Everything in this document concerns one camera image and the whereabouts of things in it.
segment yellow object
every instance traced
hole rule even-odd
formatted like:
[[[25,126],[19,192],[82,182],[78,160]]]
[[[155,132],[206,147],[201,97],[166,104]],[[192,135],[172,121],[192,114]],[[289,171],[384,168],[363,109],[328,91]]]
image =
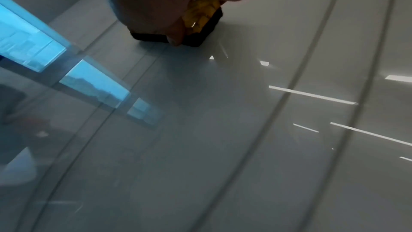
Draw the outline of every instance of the yellow object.
[[[191,0],[188,9],[182,16],[186,35],[200,33],[219,7],[219,0]]]

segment black object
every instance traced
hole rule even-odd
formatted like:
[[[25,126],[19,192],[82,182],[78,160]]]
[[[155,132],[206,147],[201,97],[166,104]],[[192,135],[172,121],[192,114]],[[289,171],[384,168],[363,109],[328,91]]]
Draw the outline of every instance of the black object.
[[[206,37],[210,35],[211,32],[215,29],[215,26],[219,22],[220,18],[223,16],[222,8],[219,7],[218,10],[213,14],[210,20],[206,23],[206,25],[202,28],[200,33],[193,33],[191,35],[185,36],[183,39],[183,45],[185,46],[192,46],[192,47],[199,47]],[[161,43],[168,43],[167,38],[165,35],[157,35],[157,34],[138,34],[138,33],[131,33],[134,39],[140,41],[148,41],[148,42],[161,42]]]

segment gray curved line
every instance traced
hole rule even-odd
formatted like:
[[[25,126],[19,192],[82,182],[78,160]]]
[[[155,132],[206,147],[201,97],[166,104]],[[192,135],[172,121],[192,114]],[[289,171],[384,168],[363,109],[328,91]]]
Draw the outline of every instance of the gray curved line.
[[[382,51],[386,43],[388,29],[391,23],[395,2],[396,0],[389,0],[388,2],[388,7],[386,9],[385,18],[382,24],[382,29],[381,29],[381,33],[379,36],[378,45],[373,55],[372,64],[371,64],[371,67],[368,73],[368,78],[367,78],[367,81],[364,87],[362,88],[362,92],[360,93],[360,97],[358,101],[359,105],[355,108],[353,116],[349,121],[349,124],[348,124],[349,127],[354,127],[359,122],[359,119],[361,117],[361,112],[365,106],[366,101],[369,98],[370,91],[373,86],[373,79],[375,78],[376,72],[379,69],[379,64],[380,64],[380,60],[382,57]],[[322,201],[325,191],[328,189],[328,185],[336,171],[336,168],[340,160],[342,159],[342,155],[348,147],[348,141],[350,140],[352,134],[353,134],[353,131],[348,130],[348,129],[345,130],[343,137],[336,148],[336,153],[335,153],[334,158],[331,161],[329,171],[326,173],[322,181],[322,184],[320,185],[320,188],[318,192],[316,193],[311,205],[309,206],[308,211],[305,214],[297,231],[304,231],[305,228],[310,224],[310,221],[312,220],[318,206],[320,205]]]
[[[308,50],[306,51],[306,54],[304,55],[294,77],[292,78],[288,89],[294,89],[299,82],[303,72],[305,71],[310,59],[312,58],[313,53],[315,52],[316,46],[319,43],[319,40],[323,34],[323,31],[326,27],[327,22],[329,21],[330,15],[332,14],[332,11],[336,5],[337,0],[330,0],[329,5],[326,9],[326,12],[319,24],[319,27],[308,47]],[[272,124],[276,121],[277,117],[279,114],[282,112],[283,108],[285,107],[287,101],[289,100],[291,93],[284,93],[282,95],[282,98],[280,101],[277,103],[275,108],[273,109],[272,113],[269,115],[268,120],[266,123],[263,125],[261,131],[258,133],[257,137],[253,141],[252,145],[248,148],[246,153],[243,155],[237,166],[235,167],[234,171],[229,175],[229,177],[226,179],[224,182],[223,186],[220,188],[220,190],[216,193],[214,198],[211,200],[210,204],[206,207],[206,209],[202,212],[202,214],[199,216],[199,218],[193,223],[193,225],[190,227],[189,231],[190,232],[196,232],[202,226],[204,223],[208,220],[208,218],[211,216],[213,211],[217,208],[219,205],[220,201],[225,197],[226,193],[229,191],[229,189],[233,186],[235,181],[239,178],[243,170],[245,169],[246,165],[248,162],[253,158],[253,155],[256,153],[256,151],[259,149],[264,137],[266,134],[270,131],[270,127]]]

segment sponge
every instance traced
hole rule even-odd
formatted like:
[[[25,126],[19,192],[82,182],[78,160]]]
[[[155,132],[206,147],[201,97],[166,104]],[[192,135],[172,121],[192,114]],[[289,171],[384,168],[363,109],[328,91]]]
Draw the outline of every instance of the sponge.
[[[219,0],[191,0],[182,19],[186,27],[183,45],[199,47],[223,16]],[[140,41],[167,43],[165,35],[139,34],[130,32],[133,38]]]

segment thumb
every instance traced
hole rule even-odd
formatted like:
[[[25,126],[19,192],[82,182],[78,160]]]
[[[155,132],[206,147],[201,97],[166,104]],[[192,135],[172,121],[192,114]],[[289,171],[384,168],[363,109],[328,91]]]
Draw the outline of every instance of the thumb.
[[[167,36],[167,41],[169,41],[171,45],[181,45],[186,35],[186,27],[183,19],[181,17],[177,19],[171,26],[164,30],[164,34]]]

